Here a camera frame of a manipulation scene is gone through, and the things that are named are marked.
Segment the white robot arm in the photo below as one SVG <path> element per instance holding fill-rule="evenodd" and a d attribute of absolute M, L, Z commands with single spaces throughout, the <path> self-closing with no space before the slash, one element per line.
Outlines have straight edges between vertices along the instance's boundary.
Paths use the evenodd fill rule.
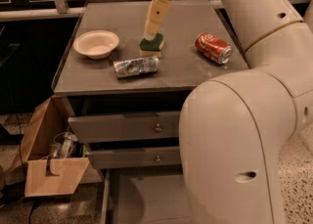
<path fill-rule="evenodd" d="M 278 159 L 312 121 L 311 26 L 289 0 L 221 0 L 249 68 L 207 80 L 180 113 L 192 224 L 285 224 Z"/>

